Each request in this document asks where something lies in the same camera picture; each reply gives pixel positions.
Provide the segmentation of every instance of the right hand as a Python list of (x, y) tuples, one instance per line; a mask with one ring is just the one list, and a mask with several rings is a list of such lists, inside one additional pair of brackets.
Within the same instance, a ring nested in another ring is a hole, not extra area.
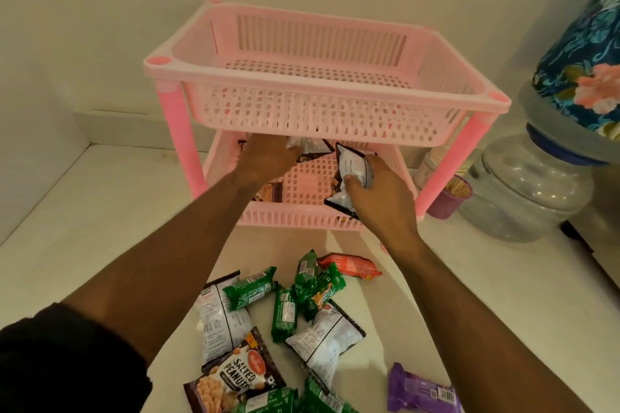
[(346, 192), (362, 223), (389, 250), (400, 249), (411, 243), (411, 237), (420, 238), (414, 196), (383, 159), (375, 155), (365, 158), (375, 173), (372, 188), (365, 189), (355, 176), (347, 175), (344, 179)]

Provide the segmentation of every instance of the pink plastic leg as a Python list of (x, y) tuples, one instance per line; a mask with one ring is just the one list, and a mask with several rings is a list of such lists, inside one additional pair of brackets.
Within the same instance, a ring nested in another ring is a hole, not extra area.
[(415, 213), (419, 217), (424, 215), (496, 119), (497, 114), (476, 112), (472, 115), (415, 200)]
[(190, 116), (185, 106), (181, 83), (176, 81), (156, 81), (157, 95), (168, 122), (172, 143), (177, 150), (185, 177), (190, 185), (191, 196), (196, 199), (207, 189), (198, 150), (191, 131)]

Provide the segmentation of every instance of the pink basket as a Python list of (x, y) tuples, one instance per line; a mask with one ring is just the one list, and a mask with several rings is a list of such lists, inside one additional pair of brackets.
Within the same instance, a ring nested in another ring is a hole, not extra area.
[(195, 119), (220, 130), (425, 147), (446, 142), (471, 113), (420, 193), (418, 215), (510, 107), (435, 31), (230, 3), (205, 3), (144, 67), (194, 196), (206, 185), (185, 99)]
[[(209, 186), (213, 186), (237, 165), (241, 152), (237, 141), (246, 136), (244, 132), (218, 131), (203, 167)], [(407, 183), (414, 199), (417, 191), (397, 146), (363, 142), (344, 144), (376, 152)], [(239, 224), (361, 230), (363, 225), (360, 221), (323, 204), (323, 200), (330, 196), (336, 169), (335, 153), (299, 163), (280, 179), (283, 186), (282, 203), (251, 202)]]

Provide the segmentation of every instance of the purple snack packet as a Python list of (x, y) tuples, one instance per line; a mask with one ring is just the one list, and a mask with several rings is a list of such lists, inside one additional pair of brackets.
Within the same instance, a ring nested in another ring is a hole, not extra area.
[(461, 402), (454, 388), (418, 377), (395, 362), (387, 382), (387, 409), (419, 408), (429, 413), (460, 413)]

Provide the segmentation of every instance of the hand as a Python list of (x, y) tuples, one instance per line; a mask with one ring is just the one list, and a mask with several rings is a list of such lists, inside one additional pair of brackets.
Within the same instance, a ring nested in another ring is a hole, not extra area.
[(287, 136), (252, 134), (235, 169), (244, 179), (263, 186), (297, 164), (301, 147), (286, 148)]
[(414, 197), (405, 182), (375, 155), (366, 160), (373, 168), (372, 188), (365, 189), (353, 175), (345, 176), (345, 189), (353, 201), (362, 223), (374, 233), (389, 251), (420, 239), (415, 219)]

